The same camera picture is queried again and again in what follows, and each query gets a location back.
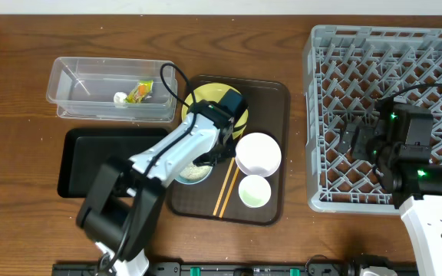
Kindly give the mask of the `green orange snack wrapper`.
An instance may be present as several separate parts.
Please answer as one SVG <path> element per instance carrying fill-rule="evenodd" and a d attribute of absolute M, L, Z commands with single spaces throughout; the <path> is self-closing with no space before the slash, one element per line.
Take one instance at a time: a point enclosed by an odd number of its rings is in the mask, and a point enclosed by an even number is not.
<path fill-rule="evenodd" d="M 141 104 L 147 99 L 153 89 L 153 80 L 140 80 L 136 87 L 127 95 L 125 102 L 129 104 Z"/>

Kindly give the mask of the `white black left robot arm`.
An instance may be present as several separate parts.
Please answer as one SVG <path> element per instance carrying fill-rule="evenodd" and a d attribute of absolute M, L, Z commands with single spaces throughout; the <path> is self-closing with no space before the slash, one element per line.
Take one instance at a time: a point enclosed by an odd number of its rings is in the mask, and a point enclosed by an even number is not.
<path fill-rule="evenodd" d="M 163 140 L 128 160 L 99 169 L 76 224 L 103 251 L 97 275 L 142 275 L 167 189 L 195 159 L 220 154 L 245 113 L 244 100 L 191 104 L 185 120 Z"/>

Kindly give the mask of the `white tissue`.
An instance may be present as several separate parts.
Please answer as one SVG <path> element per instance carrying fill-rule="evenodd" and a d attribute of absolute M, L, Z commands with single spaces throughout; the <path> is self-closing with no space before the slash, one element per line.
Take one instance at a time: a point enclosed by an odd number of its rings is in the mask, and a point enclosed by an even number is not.
<path fill-rule="evenodd" d="M 114 95 L 114 106 L 116 108 L 126 108 L 127 107 L 127 97 L 128 94 L 124 92 L 116 92 Z"/>

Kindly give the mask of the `small light green bowl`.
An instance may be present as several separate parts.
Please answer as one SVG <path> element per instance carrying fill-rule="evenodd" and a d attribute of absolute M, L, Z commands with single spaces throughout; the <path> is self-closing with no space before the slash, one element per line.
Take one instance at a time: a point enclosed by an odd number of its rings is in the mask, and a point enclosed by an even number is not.
<path fill-rule="evenodd" d="M 239 197 L 242 203 L 252 209 L 266 205 L 272 195 L 269 182 L 257 175 L 244 177 L 239 183 Z"/>

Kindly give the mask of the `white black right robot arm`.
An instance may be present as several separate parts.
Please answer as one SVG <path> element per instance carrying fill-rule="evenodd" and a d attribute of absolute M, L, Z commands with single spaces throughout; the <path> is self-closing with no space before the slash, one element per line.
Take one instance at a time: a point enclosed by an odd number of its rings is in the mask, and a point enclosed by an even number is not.
<path fill-rule="evenodd" d="M 442 166 L 430 163 L 432 113 L 379 100 L 374 125 L 345 122 L 338 151 L 372 165 L 409 234 L 421 275 L 442 275 Z"/>

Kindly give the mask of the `white pink bowl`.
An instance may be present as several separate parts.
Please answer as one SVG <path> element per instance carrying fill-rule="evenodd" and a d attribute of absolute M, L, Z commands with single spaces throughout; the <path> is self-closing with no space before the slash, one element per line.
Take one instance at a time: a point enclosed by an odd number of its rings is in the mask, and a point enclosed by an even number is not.
<path fill-rule="evenodd" d="M 235 161 L 246 175 L 266 178 L 279 168 L 282 151 L 271 136 L 265 133 L 249 133 L 237 143 Z"/>

